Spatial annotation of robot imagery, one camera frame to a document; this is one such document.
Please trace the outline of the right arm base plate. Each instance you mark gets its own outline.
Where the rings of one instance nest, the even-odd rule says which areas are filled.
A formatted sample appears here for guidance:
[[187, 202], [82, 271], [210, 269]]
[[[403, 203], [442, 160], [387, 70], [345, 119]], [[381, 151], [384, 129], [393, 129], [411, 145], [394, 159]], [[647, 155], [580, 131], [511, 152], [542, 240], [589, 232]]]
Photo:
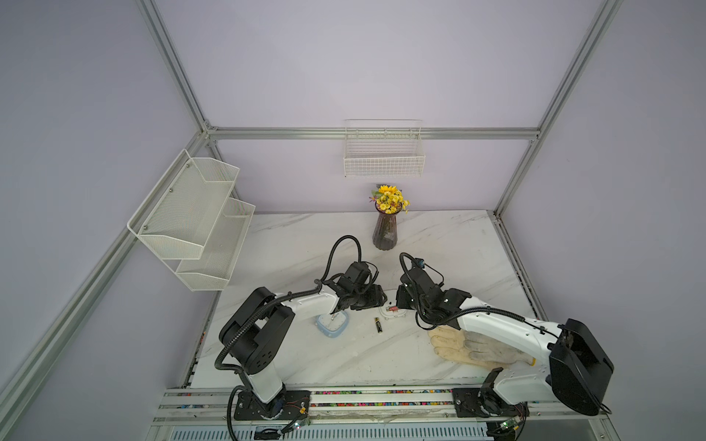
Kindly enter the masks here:
[[452, 403], [459, 418], [524, 418], [528, 413], [525, 404], [507, 404], [494, 391], [483, 388], [455, 388]]

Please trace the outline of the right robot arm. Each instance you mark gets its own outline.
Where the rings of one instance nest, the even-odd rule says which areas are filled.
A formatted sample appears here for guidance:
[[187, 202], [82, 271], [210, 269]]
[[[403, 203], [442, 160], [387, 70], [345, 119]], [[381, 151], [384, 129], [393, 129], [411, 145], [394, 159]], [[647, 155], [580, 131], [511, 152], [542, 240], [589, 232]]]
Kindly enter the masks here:
[[488, 369], [479, 391], [487, 415], [553, 401], [581, 415], [610, 411], [603, 400], [614, 365], [584, 323], [532, 319], [445, 290], [420, 266], [404, 269], [398, 305], [414, 311], [437, 356]]

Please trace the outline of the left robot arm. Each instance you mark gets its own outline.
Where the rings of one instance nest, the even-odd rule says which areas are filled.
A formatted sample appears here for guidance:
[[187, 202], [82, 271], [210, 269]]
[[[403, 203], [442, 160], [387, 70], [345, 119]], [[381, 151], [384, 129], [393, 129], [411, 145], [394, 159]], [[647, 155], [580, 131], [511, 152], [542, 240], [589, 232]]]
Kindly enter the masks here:
[[317, 280], [311, 290], [277, 295], [257, 288], [222, 328], [215, 369], [235, 373], [262, 404], [281, 401], [285, 386], [272, 363], [292, 325], [321, 320], [334, 326], [334, 334], [344, 330], [349, 310], [386, 303], [378, 275], [377, 266], [358, 260], [343, 273]]

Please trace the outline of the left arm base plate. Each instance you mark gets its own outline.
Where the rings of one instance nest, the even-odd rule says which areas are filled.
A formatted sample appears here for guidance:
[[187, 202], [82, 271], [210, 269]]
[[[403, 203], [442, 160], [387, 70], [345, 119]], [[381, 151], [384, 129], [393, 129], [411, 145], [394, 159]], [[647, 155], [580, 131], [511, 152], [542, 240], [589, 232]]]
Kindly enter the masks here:
[[312, 393], [283, 389], [272, 401], [261, 402], [252, 391], [237, 394], [233, 418], [237, 421], [290, 421], [308, 413]]

